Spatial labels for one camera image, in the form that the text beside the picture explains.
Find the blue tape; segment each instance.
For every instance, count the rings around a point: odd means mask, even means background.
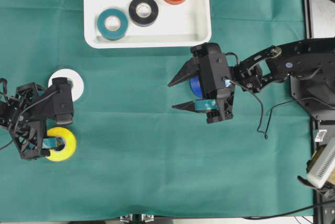
[[[218,105],[215,99],[207,100],[195,100],[194,102],[195,110],[217,110]]]
[[[118,30],[110,31],[105,26],[105,21],[110,16],[116,16],[120,19],[121,25]],[[128,29],[128,19],[126,15],[118,9],[107,9],[103,11],[98,17],[98,29],[101,35],[109,40],[118,40],[125,36]]]
[[[203,93],[200,87],[199,78],[196,76],[189,81],[189,85],[191,86],[191,90],[199,98],[203,98]]]

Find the black tape roll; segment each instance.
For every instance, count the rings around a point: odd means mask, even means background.
[[[154,0],[133,0],[129,5],[129,15],[134,24],[147,27],[152,25],[158,17],[158,5]]]

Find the yellow tape roll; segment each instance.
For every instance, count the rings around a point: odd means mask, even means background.
[[[48,137],[62,138],[65,144],[65,147],[60,151],[50,150],[50,156],[47,157],[48,160],[59,162],[67,160],[74,154],[77,140],[71,131],[62,127],[54,127],[48,130],[47,135]]]

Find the cable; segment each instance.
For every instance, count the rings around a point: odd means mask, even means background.
[[[260,103],[260,105],[261,105],[261,118],[260,118],[260,123],[259,123],[259,125],[258,125],[258,127],[257,127],[257,132],[259,132],[259,133],[261,133],[261,134],[264,134],[264,137],[267,139],[267,133],[264,132],[264,131],[261,131],[261,130],[260,130],[260,128],[261,128],[261,126],[262,126],[262,123],[263,123],[263,117],[264,117],[264,106],[263,106],[262,101],[260,100],[259,97],[257,97],[256,94],[254,94],[251,90],[249,90],[249,89],[246,88],[245,86],[243,86],[243,85],[241,85],[241,84],[239,84],[239,83],[237,83],[237,82],[235,82],[235,81],[232,81],[232,80],[229,80],[229,81],[230,81],[232,84],[237,85],[237,86],[240,86],[242,89],[244,89],[244,90],[246,90],[247,92],[249,92],[249,93],[250,93],[252,96],[254,96],[254,98],[256,98],[257,101]]]
[[[305,220],[307,220],[309,223],[313,224],[309,219],[307,219],[305,216],[302,216]]]
[[[297,217],[294,216],[294,218],[295,218],[295,220],[296,220],[299,224],[302,224],[302,223],[297,219]]]
[[[0,147],[0,151],[5,149],[6,147],[10,146],[10,144],[13,142],[13,140],[11,140],[9,143],[5,144],[3,147]]]
[[[226,55],[233,55],[233,56],[235,56],[235,58],[236,58],[236,64],[237,65],[240,64],[239,57],[234,52],[228,52],[228,53],[226,53]]]
[[[32,105],[29,105],[26,109],[24,109],[20,114],[19,116],[17,117],[17,120],[16,120],[16,123],[15,123],[15,127],[14,127],[14,134],[16,133],[16,128],[17,128],[17,125],[19,124],[19,120],[20,120],[20,117],[22,116],[23,113],[25,113],[27,110],[31,109],[32,107],[38,105],[39,103],[42,103],[43,101],[49,99],[50,97],[52,97],[54,94],[56,94],[58,91],[54,91],[53,93],[49,94],[48,96],[46,96],[45,98],[33,103]]]
[[[279,215],[272,215],[272,216],[265,216],[265,217],[245,217],[244,219],[246,219],[246,220],[266,220],[266,219],[272,219],[272,218],[276,218],[276,217],[285,217],[285,216],[288,216],[288,215],[296,214],[297,212],[302,212],[302,211],[305,211],[305,210],[314,209],[314,208],[321,207],[321,206],[324,206],[324,205],[327,205],[327,204],[332,204],[332,203],[335,203],[335,199],[330,200],[330,201],[326,201],[326,202],[323,202],[323,203],[318,203],[318,204],[315,204],[315,205],[311,205],[311,206],[308,206],[308,207],[300,208],[300,209],[297,209],[297,210],[294,210],[294,211],[291,211],[291,212],[285,212],[285,213],[279,214]]]
[[[309,100],[309,99],[311,99],[311,100],[315,100],[315,101],[317,101],[317,102],[319,102],[319,103],[321,103],[321,104],[323,104],[323,105],[325,105],[325,106],[327,106],[327,107],[329,107],[329,108],[335,110],[335,107],[334,107],[334,106],[331,106],[331,105],[329,105],[329,104],[326,104],[325,102],[323,102],[323,101],[321,101],[321,100],[319,100],[319,99],[317,99],[317,98],[315,98],[315,97],[305,97],[305,98],[295,99],[295,100],[291,100],[291,101],[287,101],[287,102],[283,102],[283,103],[274,105],[274,106],[271,107],[271,110],[270,110],[270,116],[269,116],[269,120],[268,120],[267,125],[266,125],[265,134],[267,135],[267,131],[268,131],[269,126],[270,126],[271,117],[272,117],[272,112],[273,112],[273,109],[274,109],[274,108],[276,108],[276,107],[278,107],[278,106],[286,105],[286,104],[289,104],[289,103],[298,102],[298,101],[303,101],[303,100]]]

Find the white tray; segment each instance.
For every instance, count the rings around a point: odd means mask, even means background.
[[[144,48],[194,46],[211,38],[209,0],[186,0],[170,5],[155,0],[159,6],[156,22],[149,27],[136,26],[129,18],[132,0],[84,0],[85,40],[93,48]],[[122,10],[128,20],[126,35],[116,41],[103,38],[97,28],[97,18],[108,8]]]

